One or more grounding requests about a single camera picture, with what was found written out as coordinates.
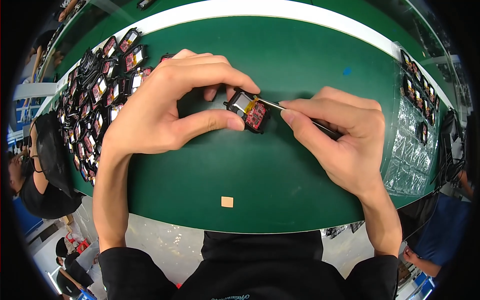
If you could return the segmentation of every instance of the green workbench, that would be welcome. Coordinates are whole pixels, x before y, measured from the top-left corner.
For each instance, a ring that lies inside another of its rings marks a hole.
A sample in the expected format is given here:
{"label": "green workbench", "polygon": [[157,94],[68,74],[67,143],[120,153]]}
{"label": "green workbench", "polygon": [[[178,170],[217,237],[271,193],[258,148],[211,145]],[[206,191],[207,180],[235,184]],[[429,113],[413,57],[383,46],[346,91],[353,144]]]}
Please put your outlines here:
{"label": "green workbench", "polygon": [[[160,9],[158,6],[166,3],[169,1],[159,1],[151,9]],[[59,72],[65,73],[87,47],[129,25],[121,24],[114,16],[109,18],[103,24],[109,29],[98,29],[103,31],[100,35],[93,32],[91,40],[90,34],[80,39],[58,67]],[[416,58],[420,46],[410,49],[408,43],[412,41],[404,38],[405,42],[400,43]],[[388,124],[394,122],[398,108],[394,101],[396,66],[392,57],[374,46],[311,23],[248,16],[179,24],[145,35],[141,43],[148,45],[146,65],[151,66],[161,55],[183,48],[225,55],[233,67],[257,83],[262,98],[275,102],[309,98],[325,85],[377,100],[387,124],[384,175],[395,137]],[[351,73],[344,75],[346,68]],[[431,75],[437,80],[435,70]],[[182,117],[204,109],[224,108],[225,100],[225,93],[220,92],[214,102],[205,102],[201,91],[194,90],[179,101],[179,114]],[[72,175],[75,188],[92,195],[92,186],[83,181],[73,165]],[[433,189],[434,185],[428,185],[425,193]],[[222,207],[222,196],[233,197],[234,207]],[[396,207],[417,198],[392,196]],[[220,130],[197,137],[178,151],[133,156],[128,199],[131,213],[227,232],[295,232],[363,219],[359,201],[329,180],[276,111],[263,135]]]}

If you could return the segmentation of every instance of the cardboard box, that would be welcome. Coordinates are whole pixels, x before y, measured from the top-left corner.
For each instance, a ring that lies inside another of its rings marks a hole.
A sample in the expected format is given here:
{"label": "cardboard box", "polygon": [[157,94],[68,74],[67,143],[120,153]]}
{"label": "cardboard box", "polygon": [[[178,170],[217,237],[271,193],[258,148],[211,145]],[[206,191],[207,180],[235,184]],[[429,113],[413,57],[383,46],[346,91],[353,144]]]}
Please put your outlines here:
{"label": "cardboard box", "polygon": [[73,222],[73,216],[66,215],[60,218],[60,220],[65,224],[65,225],[70,225]]}

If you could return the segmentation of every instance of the hand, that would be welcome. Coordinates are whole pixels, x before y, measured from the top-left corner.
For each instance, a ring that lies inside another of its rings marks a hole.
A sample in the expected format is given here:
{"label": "hand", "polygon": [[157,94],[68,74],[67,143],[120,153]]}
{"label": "hand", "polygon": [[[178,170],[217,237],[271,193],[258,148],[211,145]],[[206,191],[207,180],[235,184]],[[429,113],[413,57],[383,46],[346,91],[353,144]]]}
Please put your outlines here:
{"label": "hand", "polygon": [[403,250],[403,258],[407,262],[412,264],[416,264],[417,261],[419,260],[419,257],[417,256],[417,254],[413,252],[409,246],[405,247],[405,249]]}
{"label": "hand", "polygon": [[128,99],[109,126],[103,142],[116,155],[156,154],[180,149],[190,139],[215,129],[242,131],[245,123],[226,109],[210,109],[179,119],[177,100],[194,87],[206,86],[204,98],[212,101],[220,83],[257,94],[260,89],[247,75],[231,67],[223,56],[182,50],[163,61]]}
{"label": "hand", "polygon": [[67,9],[64,9],[61,13],[60,13],[60,16],[59,16],[59,22],[63,22],[63,20],[65,20],[65,18],[67,17],[69,11]]}
{"label": "hand", "polygon": [[83,289],[84,289],[84,287],[82,287],[82,285],[81,285],[80,283],[74,282],[74,284],[75,284],[75,286],[77,287],[77,289],[79,289],[79,290],[83,290]]}
{"label": "hand", "polygon": [[[311,99],[282,101],[282,118],[295,138],[320,162],[337,185],[368,202],[372,191],[384,190],[380,164],[385,120],[380,104],[324,87]],[[344,134],[337,141],[321,132],[308,118],[321,120]]]}

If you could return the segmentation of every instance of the right hand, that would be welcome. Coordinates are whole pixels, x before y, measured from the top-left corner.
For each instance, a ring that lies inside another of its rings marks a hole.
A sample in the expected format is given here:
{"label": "right hand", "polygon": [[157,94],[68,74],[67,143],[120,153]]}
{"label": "right hand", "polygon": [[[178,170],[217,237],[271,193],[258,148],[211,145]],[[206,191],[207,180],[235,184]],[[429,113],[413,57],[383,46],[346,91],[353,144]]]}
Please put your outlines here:
{"label": "right hand", "polygon": [[[378,102],[324,87],[311,99],[282,101],[282,118],[295,138],[320,162],[328,177],[356,195],[362,203],[384,189],[380,164],[385,119]],[[321,132],[308,118],[343,134],[337,141]]]}
{"label": "right hand", "polygon": [[63,22],[63,20],[65,20],[65,18],[67,17],[69,11],[67,9],[64,9],[61,13],[60,13],[60,16],[59,16],[59,22]]}
{"label": "right hand", "polygon": [[413,252],[409,246],[405,247],[403,250],[403,258],[411,264],[415,264],[419,259],[417,254]]}

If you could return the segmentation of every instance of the left hand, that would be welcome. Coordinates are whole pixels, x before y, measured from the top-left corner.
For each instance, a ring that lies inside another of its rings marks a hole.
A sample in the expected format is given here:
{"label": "left hand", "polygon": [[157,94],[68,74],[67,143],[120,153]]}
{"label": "left hand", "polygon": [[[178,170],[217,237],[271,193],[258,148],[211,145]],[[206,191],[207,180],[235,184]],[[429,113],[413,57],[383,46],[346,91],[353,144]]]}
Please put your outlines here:
{"label": "left hand", "polygon": [[74,284],[75,284],[75,286],[77,287],[77,289],[79,289],[79,290],[83,290],[83,289],[84,289],[84,287],[83,287],[80,283],[75,282]]}
{"label": "left hand", "polygon": [[205,86],[204,98],[212,101],[221,83],[227,84],[229,99],[234,86],[253,94],[260,92],[250,77],[232,68],[225,57],[180,51],[159,64],[130,96],[105,134],[104,150],[107,146],[120,156],[157,154],[180,149],[211,130],[242,131],[241,117],[226,109],[204,110],[179,119],[177,101],[187,92]]}
{"label": "left hand", "polygon": [[412,249],[409,246],[405,247],[405,249],[403,250],[403,258],[407,262],[412,263],[412,264],[415,264],[419,259],[417,254],[415,252],[413,252]]}

